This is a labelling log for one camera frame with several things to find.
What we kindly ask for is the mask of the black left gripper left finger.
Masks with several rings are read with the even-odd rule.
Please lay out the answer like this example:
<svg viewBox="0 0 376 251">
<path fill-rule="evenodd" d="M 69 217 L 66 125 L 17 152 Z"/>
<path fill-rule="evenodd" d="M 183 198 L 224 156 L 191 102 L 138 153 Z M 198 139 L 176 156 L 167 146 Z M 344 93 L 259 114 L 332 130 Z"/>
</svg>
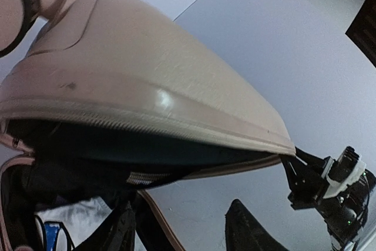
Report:
<svg viewBox="0 0 376 251">
<path fill-rule="evenodd" d="M 74 250 L 134 250 L 135 213 L 130 202 L 117 206 L 105 221 Z"/>
</svg>

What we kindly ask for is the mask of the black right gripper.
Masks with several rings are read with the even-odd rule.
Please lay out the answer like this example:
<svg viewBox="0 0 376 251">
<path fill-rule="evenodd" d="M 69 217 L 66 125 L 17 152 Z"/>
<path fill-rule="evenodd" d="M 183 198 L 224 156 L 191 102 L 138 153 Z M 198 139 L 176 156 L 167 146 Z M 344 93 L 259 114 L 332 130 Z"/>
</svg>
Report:
<svg viewBox="0 0 376 251">
<path fill-rule="evenodd" d="M 322 173 L 326 160 L 296 148 L 294 156 L 281 155 L 290 194 L 288 200 L 294 210 L 312 209 L 324 187 Z M 358 246 L 360 234 L 368 220 L 368 205 L 375 189 L 375 176 L 363 174 L 334 198 L 323 199 L 317 210 L 324 218 L 330 235 L 332 250 Z"/>
</svg>

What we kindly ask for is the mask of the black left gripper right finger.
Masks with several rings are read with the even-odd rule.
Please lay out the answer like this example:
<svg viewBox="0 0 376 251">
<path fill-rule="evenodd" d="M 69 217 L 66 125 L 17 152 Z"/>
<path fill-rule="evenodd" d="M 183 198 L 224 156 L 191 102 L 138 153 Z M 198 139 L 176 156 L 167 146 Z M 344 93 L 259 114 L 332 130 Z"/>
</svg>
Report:
<svg viewBox="0 0 376 251">
<path fill-rule="evenodd" d="M 225 214 L 226 250 L 284 250 L 239 199 L 234 199 Z"/>
</svg>

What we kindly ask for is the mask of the white t-shirt blue print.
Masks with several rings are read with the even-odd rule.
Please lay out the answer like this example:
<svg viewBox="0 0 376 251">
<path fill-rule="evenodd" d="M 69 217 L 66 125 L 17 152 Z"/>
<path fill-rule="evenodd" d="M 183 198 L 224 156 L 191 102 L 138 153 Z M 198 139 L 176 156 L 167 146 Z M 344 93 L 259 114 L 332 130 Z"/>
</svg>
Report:
<svg viewBox="0 0 376 251">
<path fill-rule="evenodd" d="M 43 250 L 74 250 L 111 214 L 100 197 L 35 212 Z"/>
</svg>

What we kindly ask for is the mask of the pink hard-shell suitcase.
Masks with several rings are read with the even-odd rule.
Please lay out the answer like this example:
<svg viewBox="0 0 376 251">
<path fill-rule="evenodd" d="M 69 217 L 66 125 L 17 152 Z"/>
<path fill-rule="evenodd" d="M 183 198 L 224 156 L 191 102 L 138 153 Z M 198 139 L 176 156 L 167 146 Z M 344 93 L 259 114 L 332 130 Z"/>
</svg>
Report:
<svg viewBox="0 0 376 251">
<path fill-rule="evenodd" d="M 1 249 L 43 250 L 34 214 L 130 202 L 135 243 L 183 250 L 148 190 L 294 156 L 276 110 L 141 0 L 1 0 L 1 56 L 47 23 L 1 83 Z"/>
</svg>

